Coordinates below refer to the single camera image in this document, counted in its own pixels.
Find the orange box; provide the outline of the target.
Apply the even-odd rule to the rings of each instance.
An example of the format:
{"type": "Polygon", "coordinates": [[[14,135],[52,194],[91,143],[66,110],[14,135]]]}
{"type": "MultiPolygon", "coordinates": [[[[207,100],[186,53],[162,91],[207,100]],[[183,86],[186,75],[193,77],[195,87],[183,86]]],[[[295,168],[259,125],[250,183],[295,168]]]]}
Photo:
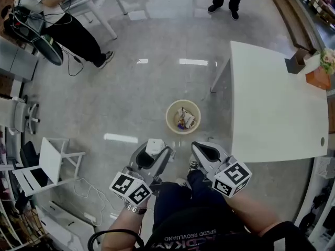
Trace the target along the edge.
{"type": "Polygon", "coordinates": [[[323,90],[329,90],[331,87],[330,76],[322,66],[305,75],[306,82],[323,90]]]}

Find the beige waste bin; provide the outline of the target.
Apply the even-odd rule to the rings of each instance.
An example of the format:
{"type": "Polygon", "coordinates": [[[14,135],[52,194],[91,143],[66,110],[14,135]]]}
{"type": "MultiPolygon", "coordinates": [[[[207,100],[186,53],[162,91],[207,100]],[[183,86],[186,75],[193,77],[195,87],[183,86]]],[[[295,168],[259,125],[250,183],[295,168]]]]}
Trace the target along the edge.
{"type": "Polygon", "coordinates": [[[201,112],[199,107],[194,102],[190,100],[181,99],[173,102],[168,107],[165,119],[166,124],[171,129],[171,131],[173,131],[176,134],[186,135],[193,133],[200,125],[201,112]],[[190,129],[185,128],[184,130],[177,127],[179,123],[183,125],[182,108],[186,109],[189,113],[191,113],[195,117],[196,124],[194,127],[190,129]]]}

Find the brown pen holder box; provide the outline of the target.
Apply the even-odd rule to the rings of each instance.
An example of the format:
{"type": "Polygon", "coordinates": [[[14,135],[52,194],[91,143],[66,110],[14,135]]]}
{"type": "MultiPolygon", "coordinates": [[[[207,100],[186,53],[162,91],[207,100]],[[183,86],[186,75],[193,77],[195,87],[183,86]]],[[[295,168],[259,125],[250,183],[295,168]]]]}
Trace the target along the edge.
{"type": "Polygon", "coordinates": [[[306,67],[305,57],[309,56],[309,52],[305,49],[299,48],[295,54],[290,58],[285,58],[287,72],[297,75],[306,67]]]}

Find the white vase with pink flowers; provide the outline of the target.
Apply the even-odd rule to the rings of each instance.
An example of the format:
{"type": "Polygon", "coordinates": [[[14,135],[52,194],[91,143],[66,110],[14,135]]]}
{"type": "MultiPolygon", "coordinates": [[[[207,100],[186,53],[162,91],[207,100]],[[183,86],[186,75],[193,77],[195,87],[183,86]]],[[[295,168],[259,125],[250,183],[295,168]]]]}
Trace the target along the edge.
{"type": "Polygon", "coordinates": [[[305,60],[307,68],[305,75],[315,73],[330,76],[335,74],[335,50],[325,48],[321,52],[317,51],[305,60]]]}

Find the white folding chair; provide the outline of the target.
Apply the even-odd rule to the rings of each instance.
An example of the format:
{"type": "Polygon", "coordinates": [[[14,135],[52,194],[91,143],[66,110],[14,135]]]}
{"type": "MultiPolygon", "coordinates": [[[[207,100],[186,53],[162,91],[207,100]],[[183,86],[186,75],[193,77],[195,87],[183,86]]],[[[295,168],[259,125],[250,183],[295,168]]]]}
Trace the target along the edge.
{"type": "Polygon", "coordinates": [[[85,153],[68,153],[69,142],[69,139],[44,137],[41,143],[39,164],[13,171],[26,197],[77,179],[79,167],[85,153]],[[49,182],[45,186],[41,186],[37,178],[32,174],[34,170],[38,169],[42,170],[48,177],[49,182]]]}

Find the white metal shelf unit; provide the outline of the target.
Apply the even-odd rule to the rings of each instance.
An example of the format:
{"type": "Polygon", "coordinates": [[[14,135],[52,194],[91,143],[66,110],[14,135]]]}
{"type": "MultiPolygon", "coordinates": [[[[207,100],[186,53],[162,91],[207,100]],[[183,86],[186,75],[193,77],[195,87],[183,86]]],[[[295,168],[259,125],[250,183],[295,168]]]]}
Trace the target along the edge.
{"type": "MultiPolygon", "coordinates": [[[[335,89],[327,92],[329,136],[327,154],[335,157],[335,89]]],[[[316,158],[295,225],[302,230],[317,251],[335,251],[335,178],[316,174],[316,158]]]]}

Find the wooden steps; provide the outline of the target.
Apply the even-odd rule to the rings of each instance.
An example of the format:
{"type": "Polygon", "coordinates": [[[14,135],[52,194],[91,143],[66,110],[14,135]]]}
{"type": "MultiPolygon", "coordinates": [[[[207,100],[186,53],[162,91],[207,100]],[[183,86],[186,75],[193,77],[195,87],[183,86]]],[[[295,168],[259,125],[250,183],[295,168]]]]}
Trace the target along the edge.
{"type": "Polygon", "coordinates": [[[313,55],[325,45],[308,12],[299,0],[272,0],[277,7],[296,48],[313,55]]]}

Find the person's dark trousers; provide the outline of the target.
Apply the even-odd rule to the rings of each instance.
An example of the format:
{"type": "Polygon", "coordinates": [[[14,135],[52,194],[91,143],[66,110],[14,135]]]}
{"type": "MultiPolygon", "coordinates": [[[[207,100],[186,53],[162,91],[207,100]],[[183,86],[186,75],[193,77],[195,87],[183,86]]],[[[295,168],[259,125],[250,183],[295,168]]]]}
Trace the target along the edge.
{"type": "Polygon", "coordinates": [[[154,225],[157,229],[173,214],[193,207],[209,207],[225,213],[230,211],[223,196],[203,183],[205,175],[199,170],[191,170],[187,175],[188,186],[175,182],[164,182],[154,205],[154,225]]]}

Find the silver wristwatch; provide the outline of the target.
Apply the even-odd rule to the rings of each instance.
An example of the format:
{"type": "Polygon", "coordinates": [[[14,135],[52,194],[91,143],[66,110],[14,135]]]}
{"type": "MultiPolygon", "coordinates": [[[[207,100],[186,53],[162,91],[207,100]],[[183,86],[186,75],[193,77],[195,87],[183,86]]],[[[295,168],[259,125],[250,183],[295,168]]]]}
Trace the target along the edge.
{"type": "Polygon", "coordinates": [[[134,206],[129,202],[125,202],[124,207],[129,212],[132,212],[137,215],[144,215],[147,211],[147,204],[148,204],[147,202],[143,202],[139,206],[134,206]]]}

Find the person's left white shoe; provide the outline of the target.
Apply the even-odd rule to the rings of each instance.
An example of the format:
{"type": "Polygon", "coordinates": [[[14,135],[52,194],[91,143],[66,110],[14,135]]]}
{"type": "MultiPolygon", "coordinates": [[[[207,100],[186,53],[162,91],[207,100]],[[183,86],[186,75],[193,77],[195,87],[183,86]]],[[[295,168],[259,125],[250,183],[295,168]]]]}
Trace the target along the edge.
{"type": "Polygon", "coordinates": [[[175,183],[178,184],[183,190],[187,190],[187,191],[192,190],[189,182],[186,179],[178,178],[175,180],[175,183]]]}

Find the person's left forearm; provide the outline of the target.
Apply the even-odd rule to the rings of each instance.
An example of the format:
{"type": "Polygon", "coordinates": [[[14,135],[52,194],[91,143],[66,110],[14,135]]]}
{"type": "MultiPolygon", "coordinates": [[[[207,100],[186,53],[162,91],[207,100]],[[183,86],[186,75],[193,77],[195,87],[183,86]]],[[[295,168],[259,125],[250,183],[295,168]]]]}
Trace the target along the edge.
{"type": "MultiPolygon", "coordinates": [[[[109,228],[110,230],[126,229],[139,233],[144,214],[138,214],[130,209],[133,206],[124,206],[116,221],[109,228]]],[[[127,233],[106,233],[101,245],[101,251],[132,251],[136,238],[127,233]]]]}

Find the person's right forearm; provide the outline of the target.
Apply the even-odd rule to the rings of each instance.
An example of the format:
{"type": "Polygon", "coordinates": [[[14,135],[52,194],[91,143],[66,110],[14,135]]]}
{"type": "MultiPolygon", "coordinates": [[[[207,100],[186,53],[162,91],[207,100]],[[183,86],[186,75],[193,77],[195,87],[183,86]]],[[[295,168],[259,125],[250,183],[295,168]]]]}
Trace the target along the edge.
{"type": "Polygon", "coordinates": [[[244,191],[227,198],[226,202],[245,227],[260,237],[282,222],[275,212],[251,198],[244,191]]]}

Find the white floor panel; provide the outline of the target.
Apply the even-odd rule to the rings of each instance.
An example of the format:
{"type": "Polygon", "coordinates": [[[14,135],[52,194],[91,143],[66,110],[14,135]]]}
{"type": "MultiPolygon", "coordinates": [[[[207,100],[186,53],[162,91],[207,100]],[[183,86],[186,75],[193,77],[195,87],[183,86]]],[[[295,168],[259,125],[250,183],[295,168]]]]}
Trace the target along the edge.
{"type": "Polygon", "coordinates": [[[50,201],[35,206],[43,229],[71,251],[88,251],[87,243],[94,227],[50,201]]]}

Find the white paper bag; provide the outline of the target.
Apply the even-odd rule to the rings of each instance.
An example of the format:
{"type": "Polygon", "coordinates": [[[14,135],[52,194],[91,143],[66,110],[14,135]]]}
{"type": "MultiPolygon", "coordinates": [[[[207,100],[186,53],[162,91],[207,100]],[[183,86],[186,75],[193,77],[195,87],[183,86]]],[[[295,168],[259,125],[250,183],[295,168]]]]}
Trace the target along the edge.
{"type": "Polygon", "coordinates": [[[183,126],[186,129],[190,129],[194,127],[196,124],[195,117],[184,108],[182,108],[182,120],[183,120],[183,126]]]}

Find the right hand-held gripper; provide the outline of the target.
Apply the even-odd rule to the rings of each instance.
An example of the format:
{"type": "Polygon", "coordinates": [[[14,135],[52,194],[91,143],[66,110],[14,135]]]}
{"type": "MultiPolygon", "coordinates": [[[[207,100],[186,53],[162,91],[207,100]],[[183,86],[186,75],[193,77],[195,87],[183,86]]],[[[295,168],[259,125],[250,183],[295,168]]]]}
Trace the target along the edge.
{"type": "Polygon", "coordinates": [[[220,145],[209,141],[193,141],[192,153],[206,177],[211,181],[212,189],[227,198],[232,198],[249,182],[252,173],[245,163],[237,161],[220,145]],[[209,167],[209,161],[221,161],[209,167]]]}

